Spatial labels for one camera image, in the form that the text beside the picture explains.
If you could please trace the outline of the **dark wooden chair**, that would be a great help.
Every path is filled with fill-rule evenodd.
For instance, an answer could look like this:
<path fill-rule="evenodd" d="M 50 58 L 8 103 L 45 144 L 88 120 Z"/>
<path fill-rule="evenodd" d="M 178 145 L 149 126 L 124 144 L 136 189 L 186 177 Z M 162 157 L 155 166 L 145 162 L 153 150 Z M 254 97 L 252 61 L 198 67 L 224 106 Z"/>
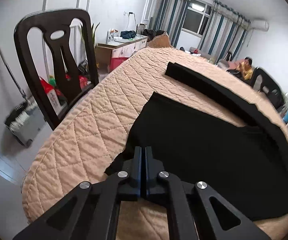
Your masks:
<path fill-rule="evenodd" d="M 253 74 L 251 80 L 249 81 L 249 85 L 253 88 L 258 77 L 262 77 L 262 81 L 260 83 L 260 92 L 264 92 L 268 100 L 275 107 L 275 109 L 279 109 L 285 103 L 282 91 L 279 85 L 273 80 L 273 78 L 267 74 L 262 68 L 256 67 L 253 70 Z"/>
<path fill-rule="evenodd" d="M 82 22 L 82 37 L 91 82 L 85 88 L 80 85 L 78 66 L 69 47 L 70 25 L 74 19 Z M 55 112 L 42 87 L 30 52 L 27 36 L 32 28 L 41 31 L 43 40 L 52 54 L 55 82 L 67 102 L 60 113 Z M 14 43 L 28 87 L 49 126 L 56 129 L 69 110 L 99 83 L 90 15 L 78 8 L 48 10 L 27 15 L 15 27 Z"/>

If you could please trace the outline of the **striped curtain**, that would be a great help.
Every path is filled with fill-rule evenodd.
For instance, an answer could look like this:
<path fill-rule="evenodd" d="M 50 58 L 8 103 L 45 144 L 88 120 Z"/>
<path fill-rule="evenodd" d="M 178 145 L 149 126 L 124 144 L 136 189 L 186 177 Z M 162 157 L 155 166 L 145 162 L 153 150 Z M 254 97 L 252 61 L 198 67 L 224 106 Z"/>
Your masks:
<path fill-rule="evenodd" d="M 152 29 L 154 31 L 165 31 L 173 47 L 177 46 L 190 1 L 191 0 L 156 1 Z"/>
<path fill-rule="evenodd" d="M 198 49 L 218 62 L 228 52 L 235 57 L 248 34 L 251 21 L 226 4 L 214 0 Z"/>

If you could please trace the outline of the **green potted plant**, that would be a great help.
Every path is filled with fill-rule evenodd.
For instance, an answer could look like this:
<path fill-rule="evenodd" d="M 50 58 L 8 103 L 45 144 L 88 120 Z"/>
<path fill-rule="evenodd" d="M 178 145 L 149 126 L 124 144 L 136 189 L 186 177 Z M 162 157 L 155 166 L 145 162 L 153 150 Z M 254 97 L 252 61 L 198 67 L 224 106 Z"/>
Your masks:
<path fill-rule="evenodd" d="M 92 43 L 93 43 L 94 47 L 96 46 L 96 30 L 97 30 L 99 25 L 100 25 L 100 22 L 96 26 L 94 26 L 94 24 L 91 25 L 91 37 L 92 37 Z M 85 35 L 83 32 L 83 25 L 80 24 L 78 27 L 79 27 L 79 31 L 81 34 L 81 40 L 82 40 L 83 44 L 85 44 Z"/>

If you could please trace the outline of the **grey sofa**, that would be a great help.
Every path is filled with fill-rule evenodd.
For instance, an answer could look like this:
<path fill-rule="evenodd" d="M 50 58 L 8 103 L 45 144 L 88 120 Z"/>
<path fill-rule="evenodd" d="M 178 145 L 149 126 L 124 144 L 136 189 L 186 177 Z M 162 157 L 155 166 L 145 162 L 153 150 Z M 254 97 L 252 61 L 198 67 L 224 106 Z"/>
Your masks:
<path fill-rule="evenodd" d="M 214 65 L 220 67 L 221 69 L 228 70 L 228 69 L 236 69 L 236 64 L 226 61 L 224 59 L 220 59 L 218 62 L 215 62 L 215 58 L 212 57 L 210 54 L 202 52 L 197 48 L 190 47 L 188 50 L 190 54 L 195 56 L 199 55 L 200 57 L 206 59 L 209 63 L 213 63 Z"/>

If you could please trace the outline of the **window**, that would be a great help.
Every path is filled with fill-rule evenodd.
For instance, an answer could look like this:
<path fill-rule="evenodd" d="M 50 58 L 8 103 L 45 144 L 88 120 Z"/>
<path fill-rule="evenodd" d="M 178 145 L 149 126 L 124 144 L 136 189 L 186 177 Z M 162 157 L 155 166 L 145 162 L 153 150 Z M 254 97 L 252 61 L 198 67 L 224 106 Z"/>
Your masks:
<path fill-rule="evenodd" d="M 202 36 L 205 32 L 211 14 L 211 5 L 199 0 L 191 0 L 188 3 L 183 30 L 196 36 Z"/>

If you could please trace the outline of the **striped curtain right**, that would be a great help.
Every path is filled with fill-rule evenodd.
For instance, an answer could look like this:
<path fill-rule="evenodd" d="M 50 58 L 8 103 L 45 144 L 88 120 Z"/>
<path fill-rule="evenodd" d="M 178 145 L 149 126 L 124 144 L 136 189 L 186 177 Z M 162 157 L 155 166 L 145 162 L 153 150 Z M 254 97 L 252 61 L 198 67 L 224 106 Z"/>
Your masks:
<path fill-rule="evenodd" d="M 228 52 L 235 57 L 248 34 L 251 21 L 226 4 L 214 0 L 198 49 L 218 62 Z"/>

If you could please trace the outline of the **white low cabinet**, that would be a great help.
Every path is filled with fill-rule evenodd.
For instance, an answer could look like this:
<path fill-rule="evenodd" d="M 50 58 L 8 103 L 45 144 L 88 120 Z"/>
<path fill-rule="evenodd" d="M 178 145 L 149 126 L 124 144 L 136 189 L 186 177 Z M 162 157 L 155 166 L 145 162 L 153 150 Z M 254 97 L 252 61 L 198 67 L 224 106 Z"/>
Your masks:
<path fill-rule="evenodd" d="M 145 48 L 147 39 L 147 36 L 140 35 L 132 40 L 98 43 L 95 48 L 96 61 L 100 67 L 106 66 L 108 72 L 112 72 L 135 52 Z"/>

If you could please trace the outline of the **dark wooden chair far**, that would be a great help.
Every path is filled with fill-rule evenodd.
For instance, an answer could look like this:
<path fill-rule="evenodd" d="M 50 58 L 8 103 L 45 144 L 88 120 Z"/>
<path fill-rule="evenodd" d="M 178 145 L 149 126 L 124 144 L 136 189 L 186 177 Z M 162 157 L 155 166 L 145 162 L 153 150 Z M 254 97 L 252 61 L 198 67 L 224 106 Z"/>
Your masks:
<path fill-rule="evenodd" d="M 253 74 L 251 80 L 249 81 L 249 85 L 253 88 L 258 77 L 262 77 L 262 81 L 260 83 L 260 92 L 264 92 L 268 100 L 275 107 L 275 109 L 279 109 L 285 103 L 282 91 L 279 85 L 273 80 L 273 78 L 267 74 L 262 68 L 256 67 L 253 70 Z"/>

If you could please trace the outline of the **dark wooden chair left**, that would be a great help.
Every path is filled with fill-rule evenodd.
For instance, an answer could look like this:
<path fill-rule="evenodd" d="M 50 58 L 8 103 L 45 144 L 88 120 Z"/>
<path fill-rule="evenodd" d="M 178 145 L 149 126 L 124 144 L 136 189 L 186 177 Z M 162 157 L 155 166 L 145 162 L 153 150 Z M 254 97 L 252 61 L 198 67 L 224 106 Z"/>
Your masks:
<path fill-rule="evenodd" d="M 78 66 L 69 47 L 70 25 L 74 19 L 82 22 L 82 37 L 91 82 L 85 88 L 80 85 Z M 67 102 L 60 113 L 55 112 L 42 87 L 30 52 L 27 36 L 32 28 L 41 31 L 43 40 L 52 54 L 55 82 Z M 90 15 L 78 8 L 48 10 L 27 15 L 15 27 L 14 43 L 28 87 L 49 126 L 56 129 L 69 110 L 99 83 Z"/>

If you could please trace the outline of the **seated person yellow shirt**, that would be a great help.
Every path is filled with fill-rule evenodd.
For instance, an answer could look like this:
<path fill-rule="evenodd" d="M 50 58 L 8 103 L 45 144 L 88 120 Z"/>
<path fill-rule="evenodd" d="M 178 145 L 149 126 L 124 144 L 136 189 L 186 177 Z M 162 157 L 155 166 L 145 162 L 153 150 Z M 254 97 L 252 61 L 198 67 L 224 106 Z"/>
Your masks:
<path fill-rule="evenodd" d="M 244 59 L 229 62 L 229 68 L 227 72 L 237 76 L 239 79 L 246 81 L 250 80 L 253 75 L 252 68 L 253 60 L 250 57 L 245 57 Z"/>

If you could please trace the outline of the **dark blue bag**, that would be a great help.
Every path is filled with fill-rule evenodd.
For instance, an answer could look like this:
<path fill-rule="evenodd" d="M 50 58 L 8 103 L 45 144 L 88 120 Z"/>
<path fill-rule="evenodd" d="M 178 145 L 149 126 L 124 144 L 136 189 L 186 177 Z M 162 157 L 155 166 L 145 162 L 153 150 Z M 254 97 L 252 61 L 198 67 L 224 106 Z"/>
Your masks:
<path fill-rule="evenodd" d="M 133 30 L 125 30 L 120 32 L 120 37 L 125 40 L 132 39 L 136 36 L 136 32 Z"/>

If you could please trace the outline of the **striped curtain left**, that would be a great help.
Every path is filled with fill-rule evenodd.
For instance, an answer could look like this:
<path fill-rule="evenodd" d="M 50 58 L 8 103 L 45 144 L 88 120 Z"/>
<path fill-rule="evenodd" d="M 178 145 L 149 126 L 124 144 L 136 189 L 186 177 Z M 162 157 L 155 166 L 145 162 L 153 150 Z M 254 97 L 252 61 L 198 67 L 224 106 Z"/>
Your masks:
<path fill-rule="evenodd" d="M 177 46 L 190 1 L 191 0 L 156 1 L 152 29 L 154 31 L 165 31 L 173 47 Z"/>

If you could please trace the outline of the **black pants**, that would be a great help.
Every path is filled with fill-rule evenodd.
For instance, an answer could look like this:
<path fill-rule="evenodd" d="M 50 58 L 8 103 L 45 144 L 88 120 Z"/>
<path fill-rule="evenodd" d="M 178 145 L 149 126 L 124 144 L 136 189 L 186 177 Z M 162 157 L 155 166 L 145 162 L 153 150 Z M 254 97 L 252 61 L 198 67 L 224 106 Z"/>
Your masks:
<path fill-rule="evenodd" d="M 288 213 L 288 142 L 255 104 L 177 63 L 165 74 L 203 93 L 244 122 L 227 121 L 153 93 L 133 123 L 126 147 L 106 169 L 111 175 L 149 146 L 167 172 L 204 181 L 250 220 Z"/>

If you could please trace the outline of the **peach quilted table cover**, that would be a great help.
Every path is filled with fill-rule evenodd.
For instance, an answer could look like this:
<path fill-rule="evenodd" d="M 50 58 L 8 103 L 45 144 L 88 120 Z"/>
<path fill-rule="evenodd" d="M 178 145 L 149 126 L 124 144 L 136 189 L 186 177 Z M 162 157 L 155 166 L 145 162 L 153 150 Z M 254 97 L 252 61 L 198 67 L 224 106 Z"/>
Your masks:
<path fill-rule="evenodd" d="M 124 151 L 130 129 L 153 93 L 237 127 L 244 126 L 240 118 L 203 93 L 167 76 L 169 63 L 185 66 L 255 104 L 280 127 L 288 142 L 288 129 L 275 108 L 249 85 L 174 48 L 141 49 L 96 85 L 40 148 L 22 188 L 23 209 L 30 223 L 81 182 L 96 184 L 112 175 L 105 171 Z M 139 199 L 123 201 L 118 239 L 168 239 L 166 208 L 144 197 L 144 168 Z M 288 213 L 278 218 L 251 221 L 270 239 L 288 237 Z"/>

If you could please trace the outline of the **white air conditioner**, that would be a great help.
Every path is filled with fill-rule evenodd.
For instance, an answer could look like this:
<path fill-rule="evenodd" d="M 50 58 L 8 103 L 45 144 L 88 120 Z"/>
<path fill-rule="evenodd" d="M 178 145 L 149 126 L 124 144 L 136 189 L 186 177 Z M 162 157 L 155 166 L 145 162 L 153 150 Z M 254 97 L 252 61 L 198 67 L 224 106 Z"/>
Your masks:
<path fill-rule="evenodd" d="M 253 20 L 249 26 L 249 29 L 267 32 L 269 29 L 269 23 L 266 20 Z"/>

